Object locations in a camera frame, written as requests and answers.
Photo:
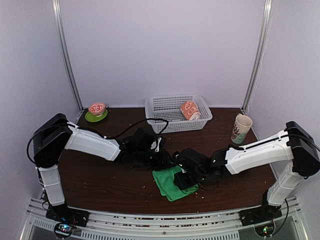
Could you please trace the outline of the green microfiber towel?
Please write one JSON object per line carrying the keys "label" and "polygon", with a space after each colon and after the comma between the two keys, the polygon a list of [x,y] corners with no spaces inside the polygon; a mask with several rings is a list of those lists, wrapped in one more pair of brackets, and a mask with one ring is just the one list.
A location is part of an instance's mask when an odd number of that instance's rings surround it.
{"label": "green microfiber towel", "polygon": [[166,197],[170,202],[189,196],[199,189],[197,184],[194,184],[185,190],[179,189],[179,187],[174,184],[175,174],[177,173],[185,173],[185,171],[180,166],[152,171],[152,176],[160,194],[163,197]]}

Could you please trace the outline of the white plastic mesh basket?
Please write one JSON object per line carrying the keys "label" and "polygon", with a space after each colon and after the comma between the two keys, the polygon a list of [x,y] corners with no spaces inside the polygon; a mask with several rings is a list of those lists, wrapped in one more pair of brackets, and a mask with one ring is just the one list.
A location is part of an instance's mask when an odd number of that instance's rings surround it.
{"label": "white plastic mesh basket", "polygon": [[[194,101],[200,111],[200,119],[186,120],[180,108],[186,101]],[[198,94],[174,94],[147,97],[144,101],[145,117],[157,134],[196,131],[204,128],[213,118],[207,103]]]}

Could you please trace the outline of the orange rabbit pattern towel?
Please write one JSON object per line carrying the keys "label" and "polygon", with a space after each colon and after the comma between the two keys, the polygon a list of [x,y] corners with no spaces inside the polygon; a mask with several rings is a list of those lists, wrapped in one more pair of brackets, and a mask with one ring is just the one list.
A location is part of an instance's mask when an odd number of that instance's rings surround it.
{"label": "orange rabbit pattern towel", "polygon": [[201,116],[197,104],[192,100],[185,101],[181,105],[180,111],[187,121],[199,120]]}

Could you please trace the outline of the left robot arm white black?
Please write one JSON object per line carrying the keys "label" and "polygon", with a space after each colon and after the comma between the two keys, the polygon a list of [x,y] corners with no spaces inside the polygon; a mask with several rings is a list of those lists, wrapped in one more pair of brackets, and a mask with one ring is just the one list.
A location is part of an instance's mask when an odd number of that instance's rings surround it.
{"label": "left robot arm white black", "polygon": [[47,196],[49,209],[61,222],[72,218],[61,184],[58,163],[63,150],[74,150],[125,164],[139,162],[150,170],[162,170],[174,165],[164,149],[165,138],[151,128],[139,127],[132,136],[123,139],[105,136],[98,131],[80,127],[58,113],[38,128],[27,147],[33,148],[28,159],[35,165]]}

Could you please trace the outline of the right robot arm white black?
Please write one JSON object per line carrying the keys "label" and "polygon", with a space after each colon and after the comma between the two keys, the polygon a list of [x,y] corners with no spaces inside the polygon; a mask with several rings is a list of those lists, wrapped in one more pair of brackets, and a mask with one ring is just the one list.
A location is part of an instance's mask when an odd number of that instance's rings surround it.
{"label": "right robot arm white black", "polygon": [[251,168],[286,161],[284,171],[265,192],[262,205],[256,210],[258,219],[266,221],[303,179],[319,172],[319,151],[312,136],[289,121],[284,130],[271,137],[242,146],[229,145],[211,157],[192,148],[176,153],[173,159],[182,170],[174,174],[173,182],[180,190],[186,190],[198,183],[218,182]]}

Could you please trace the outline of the green saucer plate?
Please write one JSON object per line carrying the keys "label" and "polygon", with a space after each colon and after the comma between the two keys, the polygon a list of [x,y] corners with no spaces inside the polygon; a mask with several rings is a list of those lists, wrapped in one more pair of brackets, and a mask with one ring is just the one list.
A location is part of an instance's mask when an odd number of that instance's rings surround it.
{"label": "green saucer plate", "polygon": [[108,115],[108,110],[105,109],[101,115],[93,115],[89,111],[85,114],[85,120],[90,123],[100,122],[105,119]]}

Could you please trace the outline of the red patterned small bowl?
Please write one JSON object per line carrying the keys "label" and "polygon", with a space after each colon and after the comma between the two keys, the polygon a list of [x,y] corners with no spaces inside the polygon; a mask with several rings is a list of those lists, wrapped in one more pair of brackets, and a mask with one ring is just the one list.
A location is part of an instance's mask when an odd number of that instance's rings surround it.
{"label": "red patterned small bowl", "polygon": [[101,116],[106,110],[106,104],[104,102],[95,102],[88,108],[90,114],[95,117]]}

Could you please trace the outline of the ceramic mug floral pattern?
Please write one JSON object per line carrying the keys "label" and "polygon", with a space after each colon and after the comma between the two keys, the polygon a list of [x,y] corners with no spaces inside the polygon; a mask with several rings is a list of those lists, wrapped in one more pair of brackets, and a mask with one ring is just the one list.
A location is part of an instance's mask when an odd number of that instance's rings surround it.
{"label": "ceramic mug floral pattern", "polygon": [[253,120],[250,117],[242,113],[239,113],[235,117],[233,129],[230,137],[231,141],[237,145],[242,144],[248,132],[250,131],[252,125],[253,125]]}

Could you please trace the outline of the aluminium front rail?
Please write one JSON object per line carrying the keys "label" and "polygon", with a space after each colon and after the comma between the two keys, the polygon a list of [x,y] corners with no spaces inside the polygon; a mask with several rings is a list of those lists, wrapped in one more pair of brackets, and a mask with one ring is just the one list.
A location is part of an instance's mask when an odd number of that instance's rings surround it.
{"label": "aluminium front rail", "polygon": [[[54,234],[56,221],[46,218],[42,199],[31,198],[25,222],[18,240],[58,240]],[[84,210],[88,218],[85,227],[77,226],[66,240],[311,240],[304,226],[304,218],[295,197],[282,204],[283,216],[244,226],[240,211],[249,207],[223,211],[189,214],[128,214]],[[258,229],[275,224],[272,237],[261,237]]]}

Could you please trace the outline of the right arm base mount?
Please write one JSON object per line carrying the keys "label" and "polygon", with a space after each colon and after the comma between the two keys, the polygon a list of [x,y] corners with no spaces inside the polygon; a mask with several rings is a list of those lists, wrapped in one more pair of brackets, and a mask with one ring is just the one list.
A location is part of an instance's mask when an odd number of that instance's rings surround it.
{"label": "right arm base mount", "polygon": [[279,207],[255,207],[239,212],[239,218],[243,227],[253,226],[259,237],[271,237],[276,232],[274,220],[282,216]]}

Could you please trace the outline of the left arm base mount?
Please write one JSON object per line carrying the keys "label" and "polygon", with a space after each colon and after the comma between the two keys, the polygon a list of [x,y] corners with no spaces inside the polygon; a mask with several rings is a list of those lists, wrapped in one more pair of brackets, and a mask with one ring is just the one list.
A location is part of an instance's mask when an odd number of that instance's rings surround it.
{"label": "left arm base mount", "polygon": [[88,211],[69,208],[66,217],[58,217],[49,209],[45,217],[57,222],[53,227],[53,233],[57,238],[64,240],[71,237],[77,227],[86,227],[89,215]]}

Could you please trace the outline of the left aluminium frame post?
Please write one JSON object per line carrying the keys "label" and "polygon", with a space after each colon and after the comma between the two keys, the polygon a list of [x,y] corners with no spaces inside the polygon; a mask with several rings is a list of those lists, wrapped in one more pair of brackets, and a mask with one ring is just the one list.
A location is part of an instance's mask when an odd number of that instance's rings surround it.
{"label": "left aluminium frame post", "polygon": [[71,59],[68,51],[68,46],[67,46],[67,40],[65,36],[65,31],[64,31],[64,24],[63,24],[63,18],[62,18],[62,12],[61,12],[61,4],[59,0],[53,0],[52,1],[52,7],[53,7],[53,14],[57,26],[57,32],[59,36],[59,41],[60,41],[60,48],[62,52],[62,58],[63,58],[63,63],[65,66],[68,82],[71,87],[72,94],[74,96],[77,108],[80,112],[84,110],[80,93],[76,84],[75,76],[73,73],[72,69],[72,64],[71,64]]}

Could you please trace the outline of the aluminium frame post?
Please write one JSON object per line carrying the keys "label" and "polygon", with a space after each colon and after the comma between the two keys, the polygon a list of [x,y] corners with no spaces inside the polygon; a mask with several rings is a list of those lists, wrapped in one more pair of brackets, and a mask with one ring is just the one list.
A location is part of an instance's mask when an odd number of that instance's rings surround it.
{"label": "aluminium frame post", "polygon": [[67,46],[67,40],[65,36],[65,31],[64,31],[64,24],[63,24],[63,18],[62,18],[62,12],[61,12],[61,4],[59,0],[53,0],[52,1],[52,7],[53,7],[53,14],[57,26],[57,32],[59,36],[59,41],[60,41],[60,48],[62,52],[62,58],[63,58],[63,63],[65,66],[68,82],[71,87],[72,94],[74,96],[77,108],[80,112],[84,110],[80,93],[76,84],[75,76],[73,73],[72,69],[72,64],[71,64],[71,59],[68,51],[68,46]]}
{"label": "aluminium frame post", "polygon": [[256,54],[253,62],[253,67],[252,67],[252,71],[249,79],[247,92],[241,108],[242,112],[245,114],[249,113],[250,106],[253,102],[256,88],[258,86],[258,81],[259,81],[260,73],[262,70],[263,55],[267,46],[268,36],[270,32],[272,8],[273,8],[273,1],[265,0],[258,45],[256,49]]}

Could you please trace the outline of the right aluminium frame post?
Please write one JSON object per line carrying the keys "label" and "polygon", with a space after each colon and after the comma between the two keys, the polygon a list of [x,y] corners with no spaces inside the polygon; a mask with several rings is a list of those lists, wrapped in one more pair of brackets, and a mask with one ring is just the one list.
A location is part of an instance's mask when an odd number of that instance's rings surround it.
{"label": "right aluminium frame post", "polygon": [[267,46],[268,36],[270,32],[272,8],[273,8],[273,1],[265,0],[258,45],[256,49],[256,54],[253,62],[253,67],[252,67],[252,71],[249,79],[247,92],[241,108],[242,112],[245,114],[249,113],[250,106],[253,102],[256,88],[258,86],[258,81],[259,81],[260,73],[262,70],[263,55]]}

